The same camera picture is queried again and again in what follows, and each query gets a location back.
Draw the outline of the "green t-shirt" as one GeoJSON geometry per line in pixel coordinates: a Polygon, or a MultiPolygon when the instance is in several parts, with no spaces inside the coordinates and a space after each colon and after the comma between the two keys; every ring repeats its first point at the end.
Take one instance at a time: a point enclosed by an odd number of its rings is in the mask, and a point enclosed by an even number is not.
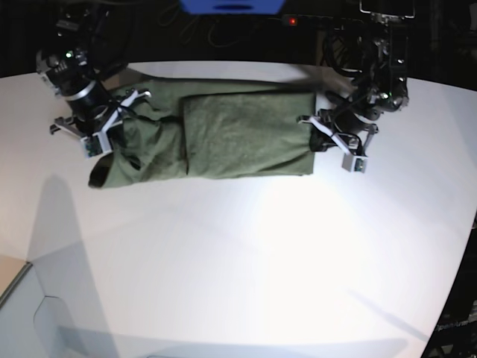
{"type": "Polygon", "coordinates": [[[172,79],[142,76],[115,88],[149,90],[133,106],[148,122],[148,167],[115,172],[112,153],[89,175],[94,189],[182,178],[233,179],[310,175],[314,155],[310,127],[297,117],[315,111],[315,92],[255,81],[172,79]]]}

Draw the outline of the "grey panel at corner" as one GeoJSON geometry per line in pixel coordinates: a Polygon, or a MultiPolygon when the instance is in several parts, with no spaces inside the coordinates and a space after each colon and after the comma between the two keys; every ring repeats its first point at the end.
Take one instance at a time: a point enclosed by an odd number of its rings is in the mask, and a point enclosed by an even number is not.
{"type": "Polygon", "coordinates": [[[24,265],[1,296],[1,357],[70,357],[37,273],[24,265]]]}

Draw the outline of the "black power strip red light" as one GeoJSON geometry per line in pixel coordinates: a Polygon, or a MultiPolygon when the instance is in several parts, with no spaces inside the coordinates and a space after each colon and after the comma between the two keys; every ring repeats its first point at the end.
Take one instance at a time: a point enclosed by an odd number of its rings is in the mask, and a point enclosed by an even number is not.
{"type": "Polygon", "coordinates": [[[282,24],[288,27],[315,28],[319,30],[345,30],[360,27],[365,23],[359,19],[346,19],[329,16],[285,14],[281,17],[282,24]]]}

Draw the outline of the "blue box at top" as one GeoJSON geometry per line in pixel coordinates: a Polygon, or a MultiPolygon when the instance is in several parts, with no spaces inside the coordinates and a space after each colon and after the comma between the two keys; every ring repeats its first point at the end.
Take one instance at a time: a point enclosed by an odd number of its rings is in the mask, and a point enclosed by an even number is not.
{"type": "Polygon", "coordinates": [[[285,0],[180,0],[182,8],[194,15],[271,15],[278,13],[284,3],[285,0]]]}

